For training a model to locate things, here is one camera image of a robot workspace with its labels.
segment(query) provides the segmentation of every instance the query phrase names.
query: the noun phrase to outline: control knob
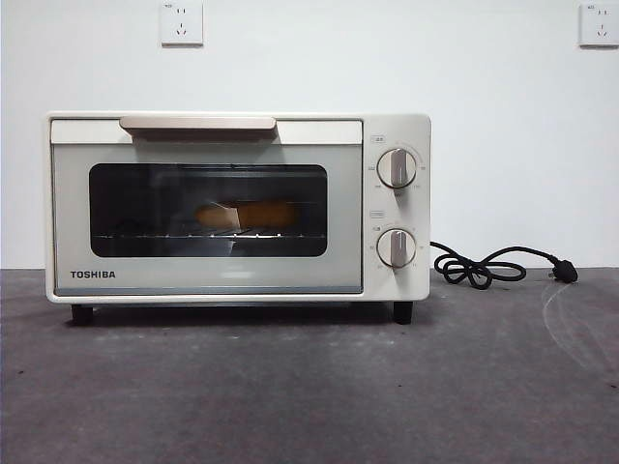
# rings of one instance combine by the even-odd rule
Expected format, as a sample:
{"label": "control knob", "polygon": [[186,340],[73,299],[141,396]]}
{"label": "control knob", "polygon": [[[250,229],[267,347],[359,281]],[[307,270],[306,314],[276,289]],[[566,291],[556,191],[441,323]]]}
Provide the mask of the control knob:
{"label": "control knob", "polygon": [[415,239],[402,229],[391,229],[378,239],[380,260],[392,268],[403,268],[415,257]]}
{"label": "control knob", "polygon": [[402,189],[415,179],[417,163],[410,152],[396,148],[385,153],[378,160],[378,177],[391,189]]}

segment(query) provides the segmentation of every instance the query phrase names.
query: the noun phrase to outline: toshiba logo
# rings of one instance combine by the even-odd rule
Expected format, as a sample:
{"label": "toshiba logo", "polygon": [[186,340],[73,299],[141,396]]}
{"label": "toshiba logo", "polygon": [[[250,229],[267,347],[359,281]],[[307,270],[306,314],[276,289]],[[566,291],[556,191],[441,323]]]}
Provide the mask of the toshiba logo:
{"label": "toshiba logo", "polygon": [[116,278],[113,271],[71,271],[72,278]]}

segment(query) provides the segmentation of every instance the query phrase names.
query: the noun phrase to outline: white wall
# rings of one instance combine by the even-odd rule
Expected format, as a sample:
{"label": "white wall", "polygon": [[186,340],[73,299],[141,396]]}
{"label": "white wall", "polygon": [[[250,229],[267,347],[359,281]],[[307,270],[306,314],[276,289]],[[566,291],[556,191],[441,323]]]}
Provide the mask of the white wall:
{"label": "white wall", "polygon": [[619,266],[619,51],[576,1],[208,0],[202,49],[158,46],[159,3],[2,2],[3,267],[44,264],[50,109],[426,112],[434,240]]}

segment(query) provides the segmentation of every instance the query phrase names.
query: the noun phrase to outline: cream toaster oven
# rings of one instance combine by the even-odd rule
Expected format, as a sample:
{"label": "cream toaster oven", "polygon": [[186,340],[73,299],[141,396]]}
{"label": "cream toaster oven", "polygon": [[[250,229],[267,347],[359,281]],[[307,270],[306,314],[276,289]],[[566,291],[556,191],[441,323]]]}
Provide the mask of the cream toaster oven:
{"label": "cream toaster oven", "polygon": [[429,291],[419,114],[54,112],[48,298],[98,305],[394,302]]}

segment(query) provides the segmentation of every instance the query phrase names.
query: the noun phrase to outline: power cord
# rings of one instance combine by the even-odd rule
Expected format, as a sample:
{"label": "power cord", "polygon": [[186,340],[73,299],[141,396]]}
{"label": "power cord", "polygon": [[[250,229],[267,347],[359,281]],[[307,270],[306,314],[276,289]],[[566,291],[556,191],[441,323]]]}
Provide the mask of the power cord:
{"label": "power cord", "polygon": [[[461,283],[468,278],[473,288],[487,290],[493,280],[501,280],[504,282],[517,282],[523,280],[526,277],[526,270],[519,264],[508,261],[492,261],[502,254],[511,253],[513,251],[535,254],[550,261],[554,266],[552,269],[552,276],[554,276],[556,280],[565,283],[573,283],[578,280],[578,273],[570,261],[561,261],[556,256],[525,246],[502,248],[488,255],[482,261],[473,261],[472,259],[456,253],[448,246],[436,242],[430,242],[429,244],[445,251],[445,254],[440,255],[434,261],[434,269],[445,277],[445,280],[452,284]],[[493,272],[490,268],[512,269],[517,271],[517,274],[502,275]]]}

